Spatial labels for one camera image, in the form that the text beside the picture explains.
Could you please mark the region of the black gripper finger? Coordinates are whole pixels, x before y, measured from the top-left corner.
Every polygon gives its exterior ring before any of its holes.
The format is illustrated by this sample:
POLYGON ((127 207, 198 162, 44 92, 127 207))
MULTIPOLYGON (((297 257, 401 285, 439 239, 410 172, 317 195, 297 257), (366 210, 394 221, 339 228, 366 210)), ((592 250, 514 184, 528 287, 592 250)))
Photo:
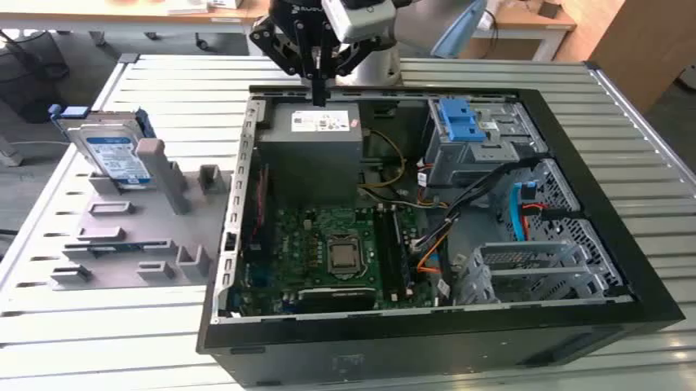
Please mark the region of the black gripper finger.
POLYGON ((325 28, 321 35, 319 46, 319 106, 323 107, 330 97, 327 83, 337 76, 347 76, 367 55, 379 47, 382 38, 371 37, 355 42, 346 49, 334 51, 339 47, 339 41, 333 28, 325 28))
POLYGON ((309 24, 301 20, 286 20, 285 23, 290 30, 278 36, 277 28, 282 25, 266 15, 254 24, 248 37, 277 66, 289 75, 297 75, 305 80, 311 89, 313 105, 321 107, 322 77, 313 53, 309 24))

